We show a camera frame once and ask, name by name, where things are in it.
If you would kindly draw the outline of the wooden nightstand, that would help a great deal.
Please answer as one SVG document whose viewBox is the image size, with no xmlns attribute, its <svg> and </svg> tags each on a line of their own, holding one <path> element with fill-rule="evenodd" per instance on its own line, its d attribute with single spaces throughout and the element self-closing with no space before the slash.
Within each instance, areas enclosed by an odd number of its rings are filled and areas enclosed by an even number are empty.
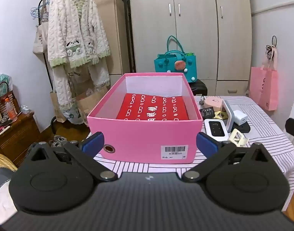
<svg viewBox="0 0 294 231">
<path fill-rule="evenodd" d="M 17 167 L 23 162 L 28 148 L 38 142 L 40 131 L 34 112 L 20 113 L 17 120 L 0 134 L 0 154 L 6 156 Z"/>
</svg>

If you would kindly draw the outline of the white device with black screen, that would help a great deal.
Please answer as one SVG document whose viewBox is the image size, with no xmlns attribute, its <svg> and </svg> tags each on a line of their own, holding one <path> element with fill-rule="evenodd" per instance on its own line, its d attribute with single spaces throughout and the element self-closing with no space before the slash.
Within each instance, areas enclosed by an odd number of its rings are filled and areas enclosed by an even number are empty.
<svg viewBox="0 0 294 231">
<path fill-rule="evenodd" d="M 222 101 L 222 112 L 227 114 L 224 123 L 228 132 L 231 132 L 234 123 L 234 111 L 226 100 Z"/>
</svg>

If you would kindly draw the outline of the cream hair claw clip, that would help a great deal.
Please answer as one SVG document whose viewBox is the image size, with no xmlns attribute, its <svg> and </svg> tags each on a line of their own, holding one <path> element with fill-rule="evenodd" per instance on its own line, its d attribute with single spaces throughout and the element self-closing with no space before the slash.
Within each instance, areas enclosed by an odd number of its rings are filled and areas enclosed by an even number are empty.
<svg viewBox="0 0 294 231">
<path fill-rule="evenodd" d="M 240 132 L 238 129 L 234 129 L 229 138 L 228 141 L 236 145 L 237 147 L 245 146 L 248 143 L 248 138 L 244 136 L 242 132 Z"/>
</svg>

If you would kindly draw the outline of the white charger cube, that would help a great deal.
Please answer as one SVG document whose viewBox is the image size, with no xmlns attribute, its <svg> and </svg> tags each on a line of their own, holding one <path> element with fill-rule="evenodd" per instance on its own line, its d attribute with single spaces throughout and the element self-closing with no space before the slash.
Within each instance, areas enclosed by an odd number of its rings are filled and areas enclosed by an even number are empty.
<svg viewBox="0 0 294 231">
<path fill-rule="evenodd" d="M 248 119 L 248 115 L 243 113 L 240 110 L 234 110 L 233 113 L 234 113 L 234 123 L 239 126 L 243 125 Z"/>
</svg>

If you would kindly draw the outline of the black clothes rack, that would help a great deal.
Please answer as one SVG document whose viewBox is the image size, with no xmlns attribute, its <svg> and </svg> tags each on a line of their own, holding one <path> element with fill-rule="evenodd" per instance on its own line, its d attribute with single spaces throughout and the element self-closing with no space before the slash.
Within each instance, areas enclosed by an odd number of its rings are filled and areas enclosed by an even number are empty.
<svg viewBox="0 0 294 231">
<path fill-rule="evenodd" d="M 38 7 L 36 7 L 36 12 L 37 12 L 36 17 L 38 18 L 38 26 L 36 31 L 36 38 L 34 42 L 33 53 L 43 55 L 48 79 L 52 88 L 52 92 L 50 93 L 50 95 L 52 95 L 52 93 L 54 93 L 54 87 L 53 87 L 52 79 L 50 77 L 50 72 L 49 72 L 47 59 L 46 59 L 46 52 L 48 47 L 48 10 L 47 10 L 48 4 L 49 4 L 49 0 L 48 1 L 41 0 L 38 4 Z"/>
</svg>

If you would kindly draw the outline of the pink paper shopping bag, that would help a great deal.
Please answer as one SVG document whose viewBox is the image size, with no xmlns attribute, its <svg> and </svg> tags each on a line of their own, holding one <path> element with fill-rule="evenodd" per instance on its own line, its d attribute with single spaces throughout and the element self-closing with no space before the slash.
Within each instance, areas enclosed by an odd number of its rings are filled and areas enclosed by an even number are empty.
<svg viewBox="0 0 294 231">
<path fill-rule="evenodd" d="M 262 109 L 275 111 L 278 106 L 277 49 L 270 45 L 260 67 L 251 67 L 249 96 Z"/>
</svg>

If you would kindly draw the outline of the canvas tote bag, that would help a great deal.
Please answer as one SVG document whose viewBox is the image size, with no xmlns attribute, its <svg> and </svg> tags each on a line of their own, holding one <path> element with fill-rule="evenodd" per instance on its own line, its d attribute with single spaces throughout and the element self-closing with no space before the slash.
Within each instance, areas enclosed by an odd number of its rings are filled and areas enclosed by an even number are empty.
<svg viewBox="0 0 294 231">
<path fill-rule="evenodd" d="M 33 44 L 33 53 L 42 54 L 47 51 L 48 45 L 48 12 L 46 1 L 43 0 L 43 4 L 40 12 L 40 22 L 37 26 L 36 37 Z"/>
</svg>

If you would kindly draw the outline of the white black wifi router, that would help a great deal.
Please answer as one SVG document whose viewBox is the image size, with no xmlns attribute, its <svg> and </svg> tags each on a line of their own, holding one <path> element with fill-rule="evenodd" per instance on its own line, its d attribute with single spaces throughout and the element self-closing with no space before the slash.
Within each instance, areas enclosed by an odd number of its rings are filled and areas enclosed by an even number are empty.
<svg viewBox="0 0 294 231">
<path fill-rule="evenodd" d="M 220 119 L 205 119 L 205 133 L 218 142 L 227 141 L 229 138 L 226 126 Z"/>
</svg>

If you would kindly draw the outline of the black battery pack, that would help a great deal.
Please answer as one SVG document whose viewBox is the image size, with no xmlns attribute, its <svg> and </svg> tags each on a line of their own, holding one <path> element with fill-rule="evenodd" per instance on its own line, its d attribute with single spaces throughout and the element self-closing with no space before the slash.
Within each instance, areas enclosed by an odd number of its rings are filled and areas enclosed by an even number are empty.
<svg viewBox="0 0 294 231">
<path fill-rule="evenodd" d="M 200 109 L 200 113 L 202 115 L 202 118 L 205 119 L 213 119 L 215 117 L 215 111 L 213 107 L 207 107 L 204 109 Z"/>
</svg>

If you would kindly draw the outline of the brown paper bag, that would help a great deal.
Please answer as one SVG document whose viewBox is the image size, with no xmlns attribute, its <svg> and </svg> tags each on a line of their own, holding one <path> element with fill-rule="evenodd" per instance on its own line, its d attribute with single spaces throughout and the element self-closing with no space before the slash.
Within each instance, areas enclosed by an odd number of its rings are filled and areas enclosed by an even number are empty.
<svg viewBox="0 0 294 231">
<path fill-rule="evenodd" d="M 79 112 L 83 117 L 84 123 L 88 126 L 87 116 L 94 109 L 94 107 L 99 103 L 103 96 L 108 92 L 106 86 L 88 89 L 86 92 L 78 95 L 76 97 L 77 106 Z"/>
</svg>

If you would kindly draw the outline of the orange drink bottle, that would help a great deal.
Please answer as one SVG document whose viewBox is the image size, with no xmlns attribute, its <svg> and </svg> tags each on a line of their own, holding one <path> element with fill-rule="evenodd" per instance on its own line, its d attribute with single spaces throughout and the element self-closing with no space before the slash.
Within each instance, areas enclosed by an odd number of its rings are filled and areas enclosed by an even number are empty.
<svg viewBox="0 0 294 231">
<path fill-rule="evenodd" d="M 11 121 L 16 121 L 17 120 L 17 114 L 15 112 L 13 104 L 10 102 L 9 98 L 5 99 L 5 107 L 7 114 L 10 118 Z"/>
</svg>

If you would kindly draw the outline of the pink cardboard storage box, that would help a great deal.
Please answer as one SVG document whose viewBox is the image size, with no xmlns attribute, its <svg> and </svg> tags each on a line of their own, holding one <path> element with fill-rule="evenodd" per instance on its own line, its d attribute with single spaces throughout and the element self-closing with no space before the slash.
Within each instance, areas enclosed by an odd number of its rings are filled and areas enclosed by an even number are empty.
<svg viewBox="0 0 294 231">
<path fill-rule="evenodd" d="M 131 121 L 116 119 L 127 93 L 181 96 L 187 121 Z M 109 160 L 138 163 L 192 163 L 196 137 L 203 125 L 190 86 L 182 73 L 124 74 L 88 114 L 91 133 L 102 132 L 101 155 Z"/>
</svg>

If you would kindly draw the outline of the teal felt handbag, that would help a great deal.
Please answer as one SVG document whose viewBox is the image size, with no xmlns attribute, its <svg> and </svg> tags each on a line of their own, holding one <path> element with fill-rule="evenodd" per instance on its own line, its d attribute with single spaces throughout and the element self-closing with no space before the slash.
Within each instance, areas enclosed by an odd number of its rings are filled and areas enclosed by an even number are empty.
<svg viewBox="0 0 294 231">
<path fill-rule="evenodd" d="M 173 39 L 180 50 L 169 49 L 169 43 Z M 197 81 L 197 60 L 194 53 L 186 53 L 181 43 L 173 35 L 170 35 L 166 43 L 167 51 L 159 54 L 154 60 L 155 71 L 158 73 L 183 73 L 188 83 Z"/>
</svg>

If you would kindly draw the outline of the pink round compact case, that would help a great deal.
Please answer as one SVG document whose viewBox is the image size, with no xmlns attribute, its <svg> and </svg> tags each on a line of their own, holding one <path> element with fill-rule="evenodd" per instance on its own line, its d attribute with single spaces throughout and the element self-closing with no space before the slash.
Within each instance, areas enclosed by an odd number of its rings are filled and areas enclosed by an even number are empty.
<svg viewBox="0 0 294 231">
<path fill-rule="evenodd" d="M 219 111 L 222 107 L 223 100 L 216 96 L 208 96 L 204 100 L 203 107 L 212 107 L 214 111 Z"/>
</svg>

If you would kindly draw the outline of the black suitcase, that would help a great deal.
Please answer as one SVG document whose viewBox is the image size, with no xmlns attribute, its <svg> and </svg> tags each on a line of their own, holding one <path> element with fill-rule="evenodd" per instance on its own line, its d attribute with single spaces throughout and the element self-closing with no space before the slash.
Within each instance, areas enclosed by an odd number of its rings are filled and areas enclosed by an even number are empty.
<svg viewBox="0 0 294 231">
<path fill-rule="evenodd" d="M 208 89 L 204 82 L 201 80 L 197 80 L 196 82 L 190 82 L 189 83 L 190 88 L 192 90 L 193 95 L 202 95 L 202 96 L 207 96 L 208 95 Z"/>
</svg>

